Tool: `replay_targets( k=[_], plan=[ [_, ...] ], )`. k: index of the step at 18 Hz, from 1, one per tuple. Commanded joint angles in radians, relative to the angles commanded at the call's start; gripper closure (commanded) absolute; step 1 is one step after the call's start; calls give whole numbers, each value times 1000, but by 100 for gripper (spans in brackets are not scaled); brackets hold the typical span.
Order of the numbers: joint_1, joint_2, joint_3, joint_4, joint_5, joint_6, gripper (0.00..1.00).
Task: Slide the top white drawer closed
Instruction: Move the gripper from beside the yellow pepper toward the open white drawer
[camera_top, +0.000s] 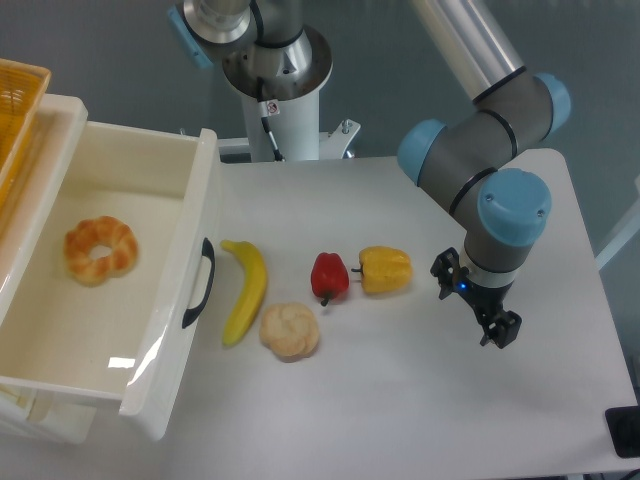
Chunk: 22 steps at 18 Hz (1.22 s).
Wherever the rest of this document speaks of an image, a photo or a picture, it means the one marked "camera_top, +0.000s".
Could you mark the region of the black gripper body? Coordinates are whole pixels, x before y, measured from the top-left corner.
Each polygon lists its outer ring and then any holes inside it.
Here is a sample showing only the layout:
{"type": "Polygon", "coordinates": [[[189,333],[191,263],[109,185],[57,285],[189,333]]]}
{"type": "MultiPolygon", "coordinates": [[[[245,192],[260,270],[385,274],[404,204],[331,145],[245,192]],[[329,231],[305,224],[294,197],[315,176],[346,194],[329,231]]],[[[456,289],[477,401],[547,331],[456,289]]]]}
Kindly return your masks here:
{"type": "Polygon", "coordinates": [[[453,286],[476,316],[498,316],[511,288],[511,275],[488,272],[474,263],[462,264],[453,275],[453,286]]]}

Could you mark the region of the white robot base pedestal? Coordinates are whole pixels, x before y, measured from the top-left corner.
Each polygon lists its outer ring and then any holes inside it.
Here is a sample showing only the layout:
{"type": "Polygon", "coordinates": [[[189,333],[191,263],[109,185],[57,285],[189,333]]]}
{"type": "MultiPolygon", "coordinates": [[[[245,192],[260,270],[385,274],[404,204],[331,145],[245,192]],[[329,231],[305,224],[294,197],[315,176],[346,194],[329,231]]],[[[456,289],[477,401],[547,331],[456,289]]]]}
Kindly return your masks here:
{"type": "Polygon", "coordinates": [[[305,26],[291,43],[254,43],[223,61],[226,80],[241,99],[253,162],[333,160],[350,157],[361,124],[345,118],[320,129],[320,92],[333,69],[331,49],[305,26]]]}

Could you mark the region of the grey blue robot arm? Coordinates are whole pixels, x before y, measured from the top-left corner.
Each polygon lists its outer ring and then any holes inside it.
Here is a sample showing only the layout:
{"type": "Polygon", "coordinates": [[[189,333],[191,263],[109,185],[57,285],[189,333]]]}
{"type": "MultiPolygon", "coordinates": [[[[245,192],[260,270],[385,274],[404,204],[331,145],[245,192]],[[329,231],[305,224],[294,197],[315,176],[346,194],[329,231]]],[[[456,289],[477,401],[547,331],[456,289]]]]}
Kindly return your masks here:
{"type": "MultiPolygon", "coordinates": [[[[444,251],[432,265],[441,295],[459,295],[482,327],[482,343],[502,348],[522,324],[504,298],[551,210],[546,184],[510,162],[566,122],[570,95],[555,77],[528,72],[483,2],[413,7],[475,112],[453,127],[417,124],[397,161],[466,233],[461,249],[444,251]]],[[[304,24],[299,2],[181,1],[168,17],[192,60],[203,68],[220,62],[241,96],[253,161],[347,151],[346,141],[319,131],[318,94],[332,57],[325,38],[304,24]]]]}

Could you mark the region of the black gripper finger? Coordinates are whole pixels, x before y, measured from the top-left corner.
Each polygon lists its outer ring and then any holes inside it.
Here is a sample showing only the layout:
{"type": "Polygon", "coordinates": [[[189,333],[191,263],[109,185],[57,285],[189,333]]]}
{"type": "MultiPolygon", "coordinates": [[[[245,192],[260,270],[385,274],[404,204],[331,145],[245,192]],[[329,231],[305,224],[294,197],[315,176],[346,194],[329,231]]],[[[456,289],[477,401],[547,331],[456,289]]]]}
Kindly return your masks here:
{"type": "Polygon", "coordinates": [[[459,253],[454,248],[449,248],[436,257],[430,273],[437,279],[439,299],[445,299],[453,293],[461,297],[469,293],[469,270],[460,264],[459,253]]]}
{"type": "Polygon", "coordinates": [[[489,310],[475,307],[474,314],[483,330],[481,346],[493,344],[504,349],[516,340],[522,325],[522,318],[517,313],[505,311],[502,307],[489,310]]]}

